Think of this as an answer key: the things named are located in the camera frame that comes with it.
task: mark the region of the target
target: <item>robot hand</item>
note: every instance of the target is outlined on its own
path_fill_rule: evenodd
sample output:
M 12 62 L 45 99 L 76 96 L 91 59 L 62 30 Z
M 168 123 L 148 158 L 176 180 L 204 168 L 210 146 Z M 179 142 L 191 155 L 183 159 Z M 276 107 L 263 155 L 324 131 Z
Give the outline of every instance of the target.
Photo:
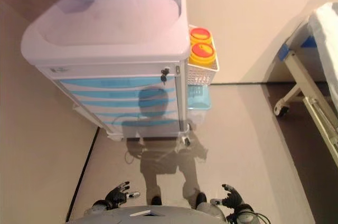
M 111 210 L 118 208 L 121 204 L 127 202 L 127 199 L 138 198 L 139 192 L 125 192 L 130 188 L 129 181 L 126 181 L 119 186 L 115 187 L 112 191 L 110 191 L 104 200 L 98 200 L 94 203 L 94 206 L 104 207 L 104 210 Z
M 235 209 L 241 204 L 244 204 L 244 201 L 242 200 L 241 195 L 238 193 L 238 191 L 228 185 L 228 184 L 222 184 L 222 187 L 229 191 L 228 196 L 225 199 L 211 199 L 210 203 L 214 205 L 222 204 L 223 206 L 226 206 L 228 208 Z

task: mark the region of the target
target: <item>white mattress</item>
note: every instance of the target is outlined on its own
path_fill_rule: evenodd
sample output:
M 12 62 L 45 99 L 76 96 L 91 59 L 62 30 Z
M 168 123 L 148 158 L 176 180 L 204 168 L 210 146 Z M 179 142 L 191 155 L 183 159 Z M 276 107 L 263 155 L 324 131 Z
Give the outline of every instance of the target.
M 338 110 L 338 3 L 326 3 L 309 18 L 332 100 Z

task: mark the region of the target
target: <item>blue drawer stripe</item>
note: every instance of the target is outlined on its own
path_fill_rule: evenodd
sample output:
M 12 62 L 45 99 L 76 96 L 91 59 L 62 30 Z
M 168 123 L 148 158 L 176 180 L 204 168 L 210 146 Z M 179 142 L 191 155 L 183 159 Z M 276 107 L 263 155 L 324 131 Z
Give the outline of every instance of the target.
M 164 105 L 175 99 L 158 99 L 158 100 L 143 100 L 143 101 L 82 101 L 85 105 L 101 106 L 101 107 L 151 107 Z
M 174 77 L 167 77 L 168 81 L 172 79 L 174 79 Z M 62 83 L 91 88 L 136 88 L 161 83 L 161 78 L 158 76 L 142 78 L 69 79 L 60 81 Z
M 158 117 L 175 113 L 176 111 L 138 112 L 138 113 L 95 113 L 106 117 Z
M 112 99 L 130 99 L 138 98 L 141 92 L 142 98 L 161 96 L 166 92 L 173 92 L 174 88 L 168 89 L 144 89 L 135 91 L 71 91 L 74 95 L 86 96 L 92 98 L 112 98 Z
M 124 122 L 104 122 L 107 125 L 122 125 L 122 126 L 156 126 L 167 125 L 177 120 L 157 120 L 157 121 L 124 121 Z

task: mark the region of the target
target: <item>beige wall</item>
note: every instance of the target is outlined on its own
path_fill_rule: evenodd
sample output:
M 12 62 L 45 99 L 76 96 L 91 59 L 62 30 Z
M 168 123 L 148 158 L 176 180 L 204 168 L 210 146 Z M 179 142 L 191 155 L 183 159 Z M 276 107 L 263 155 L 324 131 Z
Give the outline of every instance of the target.
M 96 130 L 21 55 L 21 37 L 29 24 L 25 18 L 34 18 L 46 6 L 43 2 L 53 3 L 33 1 L 0 0 L 0 218 L 4 224 L 64 223 Z
M 271 65 L 302 16 L 326 0 L 187 0 L 189 21 L 208 27 L 215 38 L 221 71 L 214 82 L 290 80 L 283 65 Z M 318 59 L 307 61 L 314 68 Z

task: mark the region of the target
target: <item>caster wheel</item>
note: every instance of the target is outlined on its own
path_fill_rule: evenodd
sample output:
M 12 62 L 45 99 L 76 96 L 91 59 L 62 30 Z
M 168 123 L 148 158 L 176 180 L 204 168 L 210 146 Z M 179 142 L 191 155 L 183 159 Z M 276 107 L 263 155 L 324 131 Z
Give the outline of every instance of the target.
M 189 139 L 188 137 L 185 137 L 185 138 L 183 139 L 183 142 L 184 142 L 184 145 L 185 145 L 185 146 L 190 146 L 190 144 L 191 144 L 190 139 Z
M 279 100 L 274 107 L 274 114 L 276 117 L 283 117 L 288 113 L 290 106 L 283 99 Z
M 282 106 L 282 107 L 277 107 L 277 105 L 274 108 L 274 114 L 276 117 L 283 117 L 285 114 L 289 112 L 289 107 L 287 106 Z

